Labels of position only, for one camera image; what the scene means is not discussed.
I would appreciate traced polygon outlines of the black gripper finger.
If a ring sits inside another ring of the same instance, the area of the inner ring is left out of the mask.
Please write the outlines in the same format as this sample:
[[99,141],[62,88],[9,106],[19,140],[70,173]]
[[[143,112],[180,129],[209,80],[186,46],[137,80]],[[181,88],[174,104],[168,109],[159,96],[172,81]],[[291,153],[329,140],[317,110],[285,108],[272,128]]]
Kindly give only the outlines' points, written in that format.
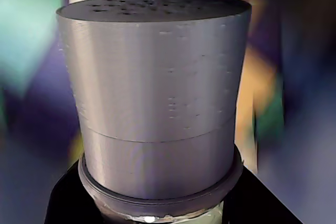
[[224,198],[223,223],[302,224],[247,168]]
[[78,162],[57,181],[51,191],[45,224],[103,224],[95,202],[82,185]]

